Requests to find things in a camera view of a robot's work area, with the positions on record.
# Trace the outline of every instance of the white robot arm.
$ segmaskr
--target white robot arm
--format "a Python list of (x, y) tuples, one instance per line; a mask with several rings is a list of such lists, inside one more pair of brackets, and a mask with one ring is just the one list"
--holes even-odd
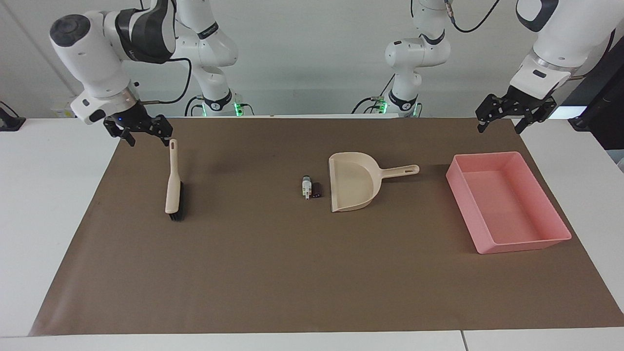
[(451, 45), (445, 39), (444, 26), (448, 22), (444, 0), (417, 0), (414, 6), (416, 38), (392, 42), (386, 48), (386, 62), (394, 69), (392, 89), (386, 93), (387, 113), (411, 116), (416, 106), (418, 87), (422, 77), (419, 67), (445, 63), (451, 55)]
[(157, 136), (168, 145), (173, 128), (164, 116), (147, 114), (121, 59), (167, 62), (175, 49), (175, 6), (173, 0), (152, 0), (147, 10), (89, 11), (52, 25), (54, 50), (85, 88), (71, 104), (78, 118), (87, 124), (103, 119), (111, 136), (131, 146), (131, 132)]
[(232, 66), (238, 60), (236, 44), (219, 28), (208, 0), (178, 0), (178, 16), (188, 33), (176, 40), (174, 57), (191, 60), (193, 76), (202, 89), (203, 103), (213, 116), (234, 113), (232, 102), (240, 102), (219, 67)]
[[(176, 38), (175, 17), (194, 31)], [(218, 28), (207, 0), (152, 0), (148, 9), (89, 11), (57, 20), (50, 30), (52, 45), (85, 91), (71, 104), (88, 124), (104, 120), (111, 136), (134, 145), (131, 132), (146, 132), (168, 145), (173, 128), (160, 115), (151, 118), (139, 100), (122, 60), (162, 64), (188, 59), (205, 100), (213, 111), (227, 113), (233, 99), (223, 72), (238, 58), (232, 40)]]
[(479, 132), (505, 116), (523, 116), (521, 133), (545, 121), (556, 106), (553, 91), (570, 79), (590, 52), (624, 18), (622, 0), (518, 0), (520, 22), (537, 41), (513, 76), (505, 96), (486, 97), (477, 108)]

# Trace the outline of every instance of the black cable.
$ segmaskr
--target black cable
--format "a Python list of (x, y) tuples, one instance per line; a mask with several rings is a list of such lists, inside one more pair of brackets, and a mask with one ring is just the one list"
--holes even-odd
[(369, 107), (367, 107), (367, 108), (364, 110), (364, 113), (367, 113), (367, 111), (368, 111), (369, 109), (371, 110), (371, 113), (373, 113), (373, 109), (379, 109), (379, 106), (377, 106), (377, 105), (372, 105), (372, 106), (369, 106)]
[(353, 108), (353, 111), (351, 111), (351, 114), (354, 114), (355, 111), (362, 106), (362, 104), (364, 104), (366, 101), (373, 101), (372, 97), (367, 97), (365, 99), (363, 99), (362, 101), (358, 102), (357, 105), (355, 105), (355, 107)]
[[(450, 7), (450, 4), (449, 4), (449, 0), (444, 0), (444, 2), (445, 2), (447, 5), (449, 5), (449, 8), (451, 8), (451, 7)], [(477, 25), (476, 25), (476, 27), (474, 27), (474, 28), (472, 28), (472, 29), (468, 29), (468, 30), (466, 30), (466, 29), (461, 29), (460, 27), (458, 27), (458, 26), (457, 26), (457, 24), (455, 23), (455, 15), (453, 15), (452, 8), (451, 8), (451, 11), (450, 11), (450, 13), (449, 13), (449, 17), (451, 18), (451, 23), (453, 23), (453, 26), (454, 26), (454, 27), (455, 27), (458, 31), (460, 31), (460, 32), (462, 32), (462, 33), (470, 33), (470, 32), (474, 32), (474, 31), (476, 31), (479, 27), (481, 27), (481, 24), (483, 24), (483, 23), (485, 22), (485, 20), (486, 20), (488, 17), (490, 17), (490, 15), (492, 14), (492, 11), (494, 11), (494, 9), (496, 8), (496, 5), (498, 5), (498, 4), (499, 4), (499, 2), (500, 2), (500, 0), (496, 0), (496, 1), (494, 2), (494, 5), (492, 5), (492, 7), (490, 8), (490, 11), (488, 11), (488, 12), (487, 12), (487, 14), (485, 15), (485, 17), (483, 17), (483, 19), (481, 20), (481, 22), (479, 22), (479, 24), (477, 24)]]
[(15, 117), (19, 118), (19, 114), (17, 114), (17, 112), (15, 112), (14, 109), (11, 108), (11, 106), (7, 105), (4, 101), (0, 101), (0, 104), (5, 105), (6, 108), (8, 108), (9, 110), (11, 110), (11, 112), (13, 112), (13, 114), (15, 115)]
[(194, 110), (196, 107), (203, 107), (203, 105), (195, 105), (195, 106), (193, 106), (193, 107), (191, 108), (191, 116), (193, 116), (193, 110)]
[(249, 107), (251, 109), (251, 114), (254, 115), (254, 116), (256, 115), (256, 113), (253, 112), (253, 107), (251, 105), (249, 105), (249, 104), (240, 104), (240, 105), (241, 105), (241, 107)]
[(191, 83), (191, 73), (192, 73), (192, 70), (193, 70), (193, 67), (192, 67), (193, 65), (191, 63), (191, 60), (187, 59), (186, 57), (181, 57), (179, 59), (171, 59), (171, 60), (168, 60), (167, 62), (176, 62), (176, 61), (187, 61), (188, 62), (187, 85), (184, 87), (184, 91), (182, 92), (182, 95), (180, 95), (176, 100), (173, 100), (173, 101), (160, 101), (160, 100), (157, 100), (158, 101), (157, 104), (162, 104), (162, 105), (175, 104), (176, 102), (182, 100), (184, 95), (187, 94), (188, 86)]
[(197, 97), (197, 96), (193, 96), (193, 97), (192, 97), (192, 98), (188, 101), (187, 107), (184, 109), (184, 117), (187, 117), (187, 116), (188, 116), (188, 109), (189, 109), (189, 108), (191, 108), (191, 104), (192, 104), (192, 103), (193, 103), (193, 101), (195, 101), (195, 100), (202, 100), (202, 98), (201, 98), (201, 97)]
[(602, 53), (602, 57), (600, 57), (600, 60), (598, 60), (598, 62), (594, 65), (594, 67), (591, 70), (589, 70), (589, 72), (587, 72), (585, 74), (581, 74), (580, 76), (570, 77), (570, 79), (568, 79), (568, 80), (569, 81), (577, 81), (579, 79), (583, 79), (583, 78), (587, 77), (590, 73), (592, 73), (596, 69), (596, 67), (598, 67), (598, 65), (605, 59), (605, 57), (609, 53), (609, 50), (611, 49), (611, 45), (613, 45), (613, 41), (614, 40), (615, 40), (615, 29), (611, 32), (611, 36), (609, 36), (609, 42), (607, 43), (607, 47), (605, 48), (605, 52)]
[(384, 90), (381, 91), (381, 94), (379, 94), (379, 96), (383, 96), (384, 93), (386, 92), (386, 89), (390, 86), (390, 82), (392, 82), (392, 80), (394, 79), (394, 77), (396, 77), (396, 73), (392, 75), (392, 77), (390, 77), (390, 80), (388, 81), (388, 83), (386, 84), (386, 86), (384, 87)]

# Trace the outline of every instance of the black stand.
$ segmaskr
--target black stand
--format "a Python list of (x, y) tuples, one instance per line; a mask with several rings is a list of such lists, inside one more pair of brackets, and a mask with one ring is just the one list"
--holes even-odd
[(574, 118), (568, 119), (568, 122), (572, 126), (572, 128), (577, 132), (591, 132), (589, 129), (589, 123), (583, 119), (582, 116), (577, 116)]
[(3, 123), (0, 126), (0, 132), (17, 132), (26, 122), (26, 118), (10, 116), (2, 108), (0, 108), (0, 119)]

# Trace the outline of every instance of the electronic component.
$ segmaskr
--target electronic component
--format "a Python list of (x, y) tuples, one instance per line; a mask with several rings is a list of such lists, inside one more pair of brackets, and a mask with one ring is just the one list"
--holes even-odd
[(321, 183), (312, 183), (312, 198), (318, 199), (323, 196), (323, 186)]
[(305, 175), (303, 177), (303, 182), (301, 182), (301, 188), (303, 190), (303, 196), (306, 197), (306, 200), (310, 199), (312, 195), (312, 181), (310, 180), (309, 175)]

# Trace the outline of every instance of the green light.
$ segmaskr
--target green light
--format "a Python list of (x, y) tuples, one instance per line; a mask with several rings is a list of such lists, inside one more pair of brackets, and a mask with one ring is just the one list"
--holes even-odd
[(416, 107), (414, 108), (414, 114), (412, 117), (420, 117), (422, 112), (422, 104), (420, 102), (416, 103)]
[(236, 116), (237, 117), (240, 117), (240, 116), (245, 114), (243, 112), (242, 106), (239, 103), (237, 103), (237, 102), (234, 102), (234, 111), (236, 111)]

